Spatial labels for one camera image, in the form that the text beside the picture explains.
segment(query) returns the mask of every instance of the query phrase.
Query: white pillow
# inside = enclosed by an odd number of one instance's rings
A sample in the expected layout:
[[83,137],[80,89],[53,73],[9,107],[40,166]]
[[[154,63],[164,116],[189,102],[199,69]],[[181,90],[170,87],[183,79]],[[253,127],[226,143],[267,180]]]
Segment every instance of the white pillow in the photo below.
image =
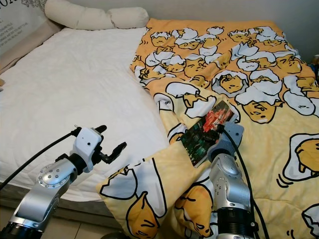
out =
[[145,27],[150,17],[148,12],[141,7],[114,8],[106,12],[111,15],[111,20],[117,28]]
[[55,22],[83,30],[145,27],[150,19],[141,7],[114,8],[105,13],[102,9],[83,7],[66,0],[47,0],[44,12]]
[[62,25],[74,29],[101,30],[115,28],[111,15],[98,8],[88,8],[66,0],[47,0],[45,15]]

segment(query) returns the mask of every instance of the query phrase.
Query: wall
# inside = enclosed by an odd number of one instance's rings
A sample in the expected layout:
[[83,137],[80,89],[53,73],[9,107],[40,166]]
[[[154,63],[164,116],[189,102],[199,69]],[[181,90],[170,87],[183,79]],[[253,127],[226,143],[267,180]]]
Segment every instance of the wall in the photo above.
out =
[[141,6],[158,19],[272,20],[310,62],[319,54],[319,0],[70,0],[108,10]]

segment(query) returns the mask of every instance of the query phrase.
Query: mattress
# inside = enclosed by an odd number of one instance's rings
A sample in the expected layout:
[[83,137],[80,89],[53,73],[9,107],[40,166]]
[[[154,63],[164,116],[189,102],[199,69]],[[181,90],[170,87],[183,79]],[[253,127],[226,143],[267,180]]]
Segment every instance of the mattress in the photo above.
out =
[[[127,161],[168,146],[156,104],[132,78],[129,65],[145,28],[99,31],[65,28],[0,75],[0,182],[35,153],[74,129],[105,124],[103,152],[127,142],[110,165],[80,175],[63,199],[99,201],[95,186]],[[51,148],[11,184],[30,189],[40,169],[72,149]]]

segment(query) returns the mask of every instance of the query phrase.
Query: yellow comforter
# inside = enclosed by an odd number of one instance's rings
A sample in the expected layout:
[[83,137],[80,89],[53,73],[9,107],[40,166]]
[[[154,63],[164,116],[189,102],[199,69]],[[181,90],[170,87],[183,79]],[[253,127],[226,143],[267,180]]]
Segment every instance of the yellow comforter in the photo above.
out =
[[130,237],[217,236],[209,163],[193,168],[179,138],[221,100],[245,128],[239,150],[270,237],[319,237],[319,87],[280,29],[151,19],[131,70],[170,147],[97,186]]

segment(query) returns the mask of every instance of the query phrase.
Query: book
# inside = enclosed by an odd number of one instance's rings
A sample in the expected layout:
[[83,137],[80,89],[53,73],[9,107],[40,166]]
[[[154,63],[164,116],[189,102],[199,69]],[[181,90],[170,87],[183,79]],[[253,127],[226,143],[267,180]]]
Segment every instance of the book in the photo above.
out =
[[181,136],[180,140],[194,167],[198,167],[207,159],[208,149],[219,139],[220,125],[227,121],[234,122],[236,118],[237,115],[229,105],[221,101]]

